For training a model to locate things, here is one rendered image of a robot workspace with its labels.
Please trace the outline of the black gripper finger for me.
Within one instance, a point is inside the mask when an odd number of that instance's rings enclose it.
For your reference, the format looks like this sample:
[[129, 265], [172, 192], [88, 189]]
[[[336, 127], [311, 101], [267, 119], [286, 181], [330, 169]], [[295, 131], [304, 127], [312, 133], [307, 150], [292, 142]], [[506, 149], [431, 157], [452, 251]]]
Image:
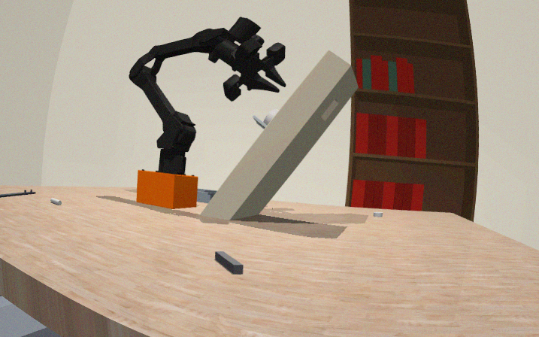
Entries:
[[271, 57], [269, 60], [265, 61], [265, 76], [269, 79], [272, 79], [277, 84], [285, 87], [286, 84], [281, 76], [277, 73], [274, 67], [274, 57]]
[[260, 74], [256, 70], [252, 71], [247, 76], [247, 90], [267, 90], [272, 92], [279, 92], [279, 89], [266, 79], [262, 78]]

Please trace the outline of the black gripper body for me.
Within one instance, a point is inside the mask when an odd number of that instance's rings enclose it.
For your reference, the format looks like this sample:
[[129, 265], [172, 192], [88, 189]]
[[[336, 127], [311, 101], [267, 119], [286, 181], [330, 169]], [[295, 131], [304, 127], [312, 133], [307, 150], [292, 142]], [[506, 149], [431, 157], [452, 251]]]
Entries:
[[233, 102], [241, 95], [242, 85], [247, 85], [247, 76], [254, 70], [257, 72], [265, 71], [265, 61], [269, 60], [271, 57], [274, 57], [274, 65], [280, 64], [285, 59], [286, 46], [281, 43], [275, 43], [273, 46], [270, 46], [266, 49], [266, 57], [262, 60], [259, 58], [259, 55], [251, 56], [246, 59], [244, 66], [240, 67], [232, 58], [231, 54], [227, 59], [228, 65], [232, 67], [232, 71], [238, 71], [241, 73], [239, 77], [237, 74], [233, 74], [227, 81], [223, 83], [223, 90], [225, 96]]

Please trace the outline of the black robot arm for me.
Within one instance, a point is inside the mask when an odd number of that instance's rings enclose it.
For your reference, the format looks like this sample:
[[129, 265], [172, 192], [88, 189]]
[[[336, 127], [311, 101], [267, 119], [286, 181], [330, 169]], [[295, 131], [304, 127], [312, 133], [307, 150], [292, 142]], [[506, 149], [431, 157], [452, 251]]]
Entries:
[[[231, 54], [240, 66], [251, 56], [259, 55], [258, 50], [265, 43], [256, 33], [261, 29], [252, 20], [239, 17], [237, 22], [227, 30], [205, 29], [193, 37], [170, 42], [153, 48], [133, 65], [129, 72], [129, 80], [141, 88], [163, 122], [163, 133], [157, 139], [157, 147], [162, 148], [159, 158], [158, 173], [185, 175], [185, 152], [195, 140], [195, 124], [189, 115], [176, 111], [156, 83], [156, 75], [165, 59], [192, 52], [209, 53], [208, 60], [216, 63], [219, 59], [227, 63]], [[238, 44], [234, 43], [237, 41]], [[236, 52], [233, 52], [233, 50]], [[145, 66], [155, 59], [152, 68]], [[228, 64], [228, 63], [227, 63]]]

